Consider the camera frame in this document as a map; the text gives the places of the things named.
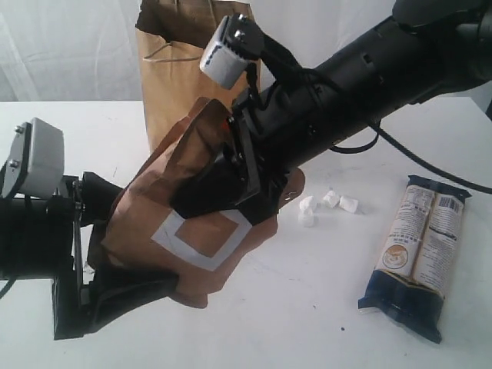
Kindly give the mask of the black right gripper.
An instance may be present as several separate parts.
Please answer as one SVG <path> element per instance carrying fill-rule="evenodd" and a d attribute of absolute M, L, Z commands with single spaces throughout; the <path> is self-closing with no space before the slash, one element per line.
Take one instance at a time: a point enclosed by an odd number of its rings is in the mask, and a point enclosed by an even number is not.
<path fill-rule="evenodd" d="M 233 102 L 236 154 L 220 149 L 181 184 L 170 205 L 182 218 L 238 210 L 248 221 L 273 208 L 291 171 L 334 146 L 334 91 L 320 81 L 256 94 Z"/>

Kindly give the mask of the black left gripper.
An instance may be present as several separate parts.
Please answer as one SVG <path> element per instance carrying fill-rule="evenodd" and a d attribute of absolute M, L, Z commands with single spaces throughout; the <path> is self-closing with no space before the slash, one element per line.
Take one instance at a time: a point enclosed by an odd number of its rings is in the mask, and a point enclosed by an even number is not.
<path fill-rule="evenodd" d="M 86 171 L 81 181 L 64 176 L 46 199 L 25 194 L 1 200 L 1 294 L 16 281 L 49 279 L 56 340 L 96 333 L 176 290 L 178 276 L 166 270 L 100 267 L 83 282 L 81 226 L 106 223 L 122 191 Z"/>

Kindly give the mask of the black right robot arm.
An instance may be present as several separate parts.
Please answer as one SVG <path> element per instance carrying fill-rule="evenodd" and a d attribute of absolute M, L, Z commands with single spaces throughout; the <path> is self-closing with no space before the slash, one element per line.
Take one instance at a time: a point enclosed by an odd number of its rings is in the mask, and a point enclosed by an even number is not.
<path fill-rule="evenodd" d="M 237 210 L 272 217 L 291 171 L 405 105 L 491 79 L 489 1 L 398 1 L 391 15 L 316 68 L 301 66 L 252 19 L 226 15 L 201 59 L 224 88 L 248 88 L 224 123 L 231 141 L 171 198 L 183 218 Z"/>

